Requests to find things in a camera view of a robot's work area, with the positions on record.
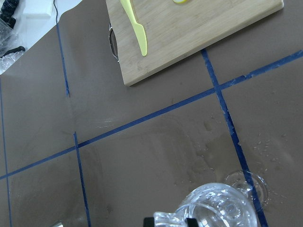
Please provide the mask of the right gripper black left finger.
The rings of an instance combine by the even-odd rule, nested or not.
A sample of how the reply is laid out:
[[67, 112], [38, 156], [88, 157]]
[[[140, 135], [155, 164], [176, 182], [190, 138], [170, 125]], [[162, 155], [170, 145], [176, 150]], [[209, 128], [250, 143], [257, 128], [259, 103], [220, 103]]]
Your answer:
[[143, 227], [155, 227], [154, 217], [146, 217], [143, 219]]

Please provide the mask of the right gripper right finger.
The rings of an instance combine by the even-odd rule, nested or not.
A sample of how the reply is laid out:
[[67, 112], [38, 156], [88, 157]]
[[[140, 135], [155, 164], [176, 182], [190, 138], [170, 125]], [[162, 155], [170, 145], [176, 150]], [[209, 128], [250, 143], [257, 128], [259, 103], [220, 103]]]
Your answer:
[[195, 218], [186, 218], [187, 227], [198, 227], [198, 222]]

